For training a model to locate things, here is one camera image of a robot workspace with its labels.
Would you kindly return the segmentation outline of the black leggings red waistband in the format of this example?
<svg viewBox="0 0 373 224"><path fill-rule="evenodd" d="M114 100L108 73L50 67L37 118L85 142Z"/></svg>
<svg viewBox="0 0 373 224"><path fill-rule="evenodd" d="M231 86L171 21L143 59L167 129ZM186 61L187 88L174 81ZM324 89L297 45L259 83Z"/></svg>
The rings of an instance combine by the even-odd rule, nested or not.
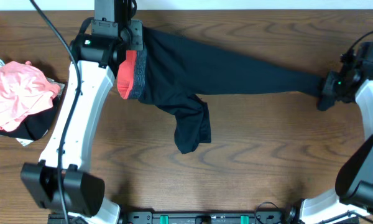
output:
<svg viewBox="0 0 373 224"><path fill-rule="evenodd" d="M129 50L117 72L125 100L155 105L176 119L178 150L211 142L210 114L200 95L299 91L319 97L321 77L145 27L144 48Z"/></svg>

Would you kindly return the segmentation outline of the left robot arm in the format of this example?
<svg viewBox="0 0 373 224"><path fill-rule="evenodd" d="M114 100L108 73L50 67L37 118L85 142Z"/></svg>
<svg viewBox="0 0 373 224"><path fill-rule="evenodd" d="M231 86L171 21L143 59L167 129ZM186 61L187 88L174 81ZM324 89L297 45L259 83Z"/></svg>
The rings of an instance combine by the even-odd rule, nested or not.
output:
<svg viewBox="0 0 373 224"><path fill-rule="evenodd" d="M49 223L122 223L121 207L104 195L103 179L90 174L93 139L106 97L128 50L142 50L142 23L134 0L96 1L65 49L68 86L58 119L36 164L21 181Z"/></svg>

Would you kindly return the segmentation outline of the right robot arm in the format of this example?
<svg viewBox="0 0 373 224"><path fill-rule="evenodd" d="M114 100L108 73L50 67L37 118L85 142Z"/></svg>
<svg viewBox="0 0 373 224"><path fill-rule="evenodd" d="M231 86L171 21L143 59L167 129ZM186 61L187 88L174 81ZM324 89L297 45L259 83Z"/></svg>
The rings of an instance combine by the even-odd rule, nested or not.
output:
<svg viewBox="0 0 373 224"><path fill-rule="evenodd" d="M372 223L373 217L373 42L363 42L341 56L342 68L330 71L319 109L337 101L358 105L364 142L339 170L335 186L291 206L284 223Z"/></svg>

